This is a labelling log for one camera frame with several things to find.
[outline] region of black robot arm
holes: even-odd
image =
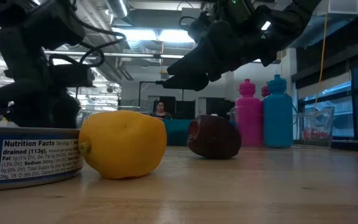
[[[296,0],[283,11],[267,6],[252,9],[248,0],[244,2],[247,10],[231,7],[230,0],[220,2],[217,8],[221,11],[212,15],[220,20],[210,23],[204,12],[192,23],[188,33],[198,45],[168,67],[173,77],[162,84],[164,88],[200,91],[209,81],[219,80],[221,74],[256,59],[270,65],[279,50],[302,34],[321,0]],[[262,30],[266,22],[271,25]]]

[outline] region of person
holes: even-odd
[[[167,113],[164,111],[164,102],[159,101],[157,104],[157,111],[152,114],[155,118],[161,118],[161,119],[172,119],[172,116],[170,113]]]

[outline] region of lemon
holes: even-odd
[[[80,151],[103,178],[140,177],[160,164],[167,146],[164,123],[133,111],[90,116],[83,124]]]

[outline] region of wooden table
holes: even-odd
[[[209,161],[169,147],[152,174],[0,191],[0,223],[358,223],[358,153],[243,149]]]

